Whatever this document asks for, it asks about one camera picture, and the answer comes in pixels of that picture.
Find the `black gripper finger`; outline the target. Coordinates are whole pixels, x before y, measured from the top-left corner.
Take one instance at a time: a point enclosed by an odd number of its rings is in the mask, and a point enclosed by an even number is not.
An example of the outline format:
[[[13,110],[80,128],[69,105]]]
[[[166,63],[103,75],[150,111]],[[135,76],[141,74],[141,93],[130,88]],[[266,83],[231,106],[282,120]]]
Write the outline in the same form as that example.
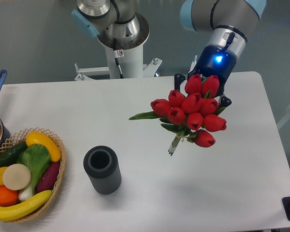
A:
[[[186,77],[180,73],[174,75],[174,90],[180,91],[181,84],[186,80]]]
[[[225,109],[228,106],[230,106],[231,103],[232,103],[232,101],[228,97],[226,97],[226,96],[219,97],[219,109],[222,109],[222,108]]]

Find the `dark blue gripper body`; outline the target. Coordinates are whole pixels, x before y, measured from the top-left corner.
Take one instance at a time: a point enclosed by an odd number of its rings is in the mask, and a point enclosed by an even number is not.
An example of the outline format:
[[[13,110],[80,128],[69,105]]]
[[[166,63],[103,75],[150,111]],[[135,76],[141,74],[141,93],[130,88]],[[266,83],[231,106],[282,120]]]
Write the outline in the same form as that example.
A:
[[[224,93],[225,84],[236,62],[236,56],[228,50],[224,51],[218,46],[209,45],[205,47],[196,65],[192,71],[188,73],[188,78],[195,74],[201,74],[203,79],[211,75],[216,75],[219,80],[217,97]]]

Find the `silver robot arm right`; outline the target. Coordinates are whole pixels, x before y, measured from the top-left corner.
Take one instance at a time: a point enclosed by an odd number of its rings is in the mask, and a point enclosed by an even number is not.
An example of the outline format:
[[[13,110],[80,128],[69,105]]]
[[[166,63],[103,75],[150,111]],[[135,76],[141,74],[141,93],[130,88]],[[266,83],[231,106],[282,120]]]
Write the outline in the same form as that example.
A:
[[[205,80],[216,75],[220,107],[232,103],[224,94],[225,84],[253,35],[266,4],[265,0],[187,0],[181,7],[183,28],[211,33],[188,76],[200,74],[201,80]]]

